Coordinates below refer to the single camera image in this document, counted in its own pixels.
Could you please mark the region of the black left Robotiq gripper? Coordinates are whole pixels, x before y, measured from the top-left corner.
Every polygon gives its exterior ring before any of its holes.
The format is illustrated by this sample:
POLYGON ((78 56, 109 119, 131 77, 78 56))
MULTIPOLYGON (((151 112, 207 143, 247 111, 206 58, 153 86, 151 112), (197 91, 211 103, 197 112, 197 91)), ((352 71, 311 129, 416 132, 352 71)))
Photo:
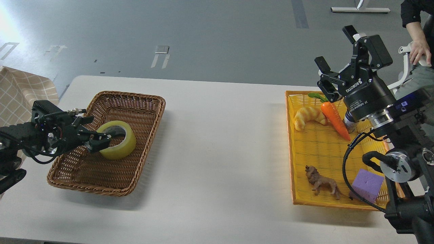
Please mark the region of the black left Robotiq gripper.
POLYGON ((110 146, 117 136, 114 131, 98 133, 84 125, 93 122, 94 116, 75 116, 69 113, 52 113, 41 116, 42 149, 46 153, 63 154, 79 146, 85 146, 90 153, 96 153, 110 146))

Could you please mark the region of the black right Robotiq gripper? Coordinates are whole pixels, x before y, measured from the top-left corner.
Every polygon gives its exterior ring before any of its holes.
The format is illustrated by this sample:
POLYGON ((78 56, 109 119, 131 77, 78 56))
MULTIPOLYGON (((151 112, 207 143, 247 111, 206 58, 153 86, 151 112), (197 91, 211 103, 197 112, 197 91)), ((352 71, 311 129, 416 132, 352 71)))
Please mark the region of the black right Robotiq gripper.
POLYGON ((316 57, 320 76, 317 86, 328 101, 343 99, 352 120, 358 122, 396 101, 377 74, 393 60, 379 35, 366 36, 352 25, 344 26, 342 31, 352 44, 350 62, 338 74, 331 71, 324 57, 316 57))

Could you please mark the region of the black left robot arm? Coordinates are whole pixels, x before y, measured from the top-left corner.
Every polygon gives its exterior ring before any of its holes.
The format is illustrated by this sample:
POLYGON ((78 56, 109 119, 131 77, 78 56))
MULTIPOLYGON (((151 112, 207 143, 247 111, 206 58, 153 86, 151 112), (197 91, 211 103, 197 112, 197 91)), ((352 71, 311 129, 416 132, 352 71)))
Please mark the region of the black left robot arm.
POLYGON ((20 168, 19 151, 46 165, 80 146, 85 146, 91 153, 108 148, 118 133, 88 130, 85 124, 93 122, 94 117, 82 117, 84 113, 85 109, 63 111, 48 100, 37 100, 29 122, 2 127, 0 193, 5 193, 26 176, 26 170, 20 168))

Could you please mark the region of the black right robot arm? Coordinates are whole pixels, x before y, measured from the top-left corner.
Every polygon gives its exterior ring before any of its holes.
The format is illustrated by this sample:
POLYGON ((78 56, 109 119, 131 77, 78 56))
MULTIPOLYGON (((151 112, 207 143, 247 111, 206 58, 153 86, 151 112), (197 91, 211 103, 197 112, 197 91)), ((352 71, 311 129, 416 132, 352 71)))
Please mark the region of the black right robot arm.
POLYGON ((393 148, 381 154, 370 151, 364 164, 386 177, 389 202, 384 217, 397 233, 413 234, 419 244, 433 243, 433 142, 421 125, 426 122, 430 94, 423 88, 401 99, 378 77, 377 70, 392 64, 381 37, 362 36, 353 26, 343 33, 352 43, 352 57, 342 71, 331 71, 324 57, 316 57, 320 70, 317 83, 330 102, 343 100, 353 120, 368 120, 372 129, 360 133, 348 146, 342 173, 346 178, 346 159, 364 138, 389 139, 393 148))

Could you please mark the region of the person's hand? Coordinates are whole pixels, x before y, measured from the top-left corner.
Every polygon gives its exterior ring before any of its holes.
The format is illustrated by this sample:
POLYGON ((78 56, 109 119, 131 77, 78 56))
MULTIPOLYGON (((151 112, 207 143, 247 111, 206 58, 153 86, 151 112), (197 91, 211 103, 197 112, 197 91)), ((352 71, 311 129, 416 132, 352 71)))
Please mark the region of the person's hand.
POLYGON ((413 49, 410 53, 410 62, 413 65, 431 67, 431 52, 426 40, 414 40, 413 49))

